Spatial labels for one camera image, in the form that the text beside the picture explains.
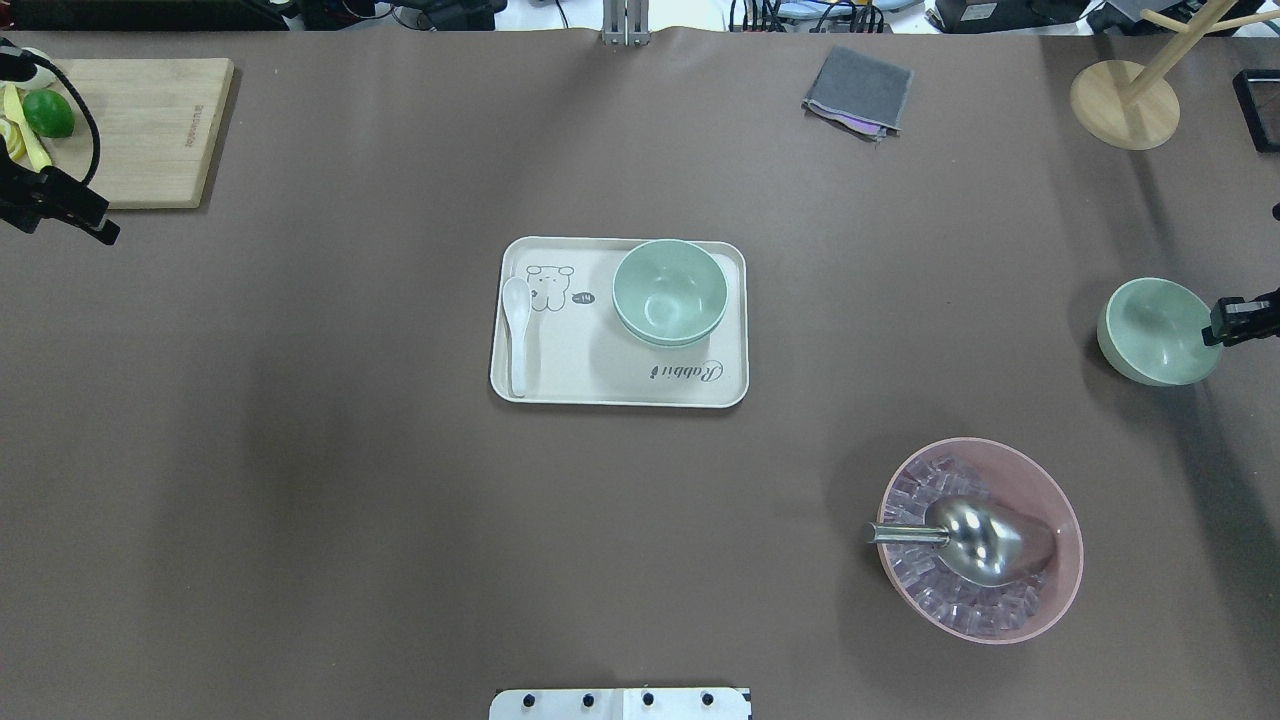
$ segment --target wooden cutting board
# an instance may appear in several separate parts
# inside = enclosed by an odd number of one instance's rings
[[[102,135],[102,158],[90,183],[111,210],[198,208],[218,142],[232,61],[56,60],[84,97]],[[54,88],[76,113],[76,132],[44,138],[54,164],[84,177],[88,126],[61,83]]]

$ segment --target folded cloth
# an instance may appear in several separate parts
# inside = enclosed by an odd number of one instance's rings
[[[833,47],[818,70],[804,106],[849,129],[879,141],[900,132],[913,70]]]

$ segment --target rectangular tray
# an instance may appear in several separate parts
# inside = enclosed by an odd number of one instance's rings
[[[724,270],[728,305],[721,324],[689,347],[659,348],[622,327],[613,272],[645,240],[522,237],[502,256],[489,384],[511,402],[730,407],[750,383],[746,260],[727,242],[696,242]],[[511,333],[502,283],[516,274],[535,293],[529,320],[529,388],[511,395]],[[550,288],[543,292],[540,288]]]

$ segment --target green bowl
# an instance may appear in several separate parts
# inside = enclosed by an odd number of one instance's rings
[[[1208,306],[1185,287],[1161,278],[1132,279],[1098,316],[1098,346],[1130,380],[1185,386],[1213,372],[1222,347],[1204,347]]]
[[[727,304],[724,272],[705,250],[682,240],[639,245],[613,273],[613,307],[622,325],[659,347],[707,337]]]

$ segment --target wooden stand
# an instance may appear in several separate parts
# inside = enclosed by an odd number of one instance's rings
[[[1210,32],[1268,19],[1271,13],[1217,20],[1235,0],[1208,0],[1188,24],[1157,22],[1143,10],[1143,18],[1179,35],[1160,50],[1149,65],[1126,60],[1105,60],[1089,65],[1071,83],[1071,110],[1080,124],[1098,140],[1125,150],[1151,150],[1172,137],[1178,129],[1178,95],[1165,82],[1165,74],[1183,59],[1199,38]]]

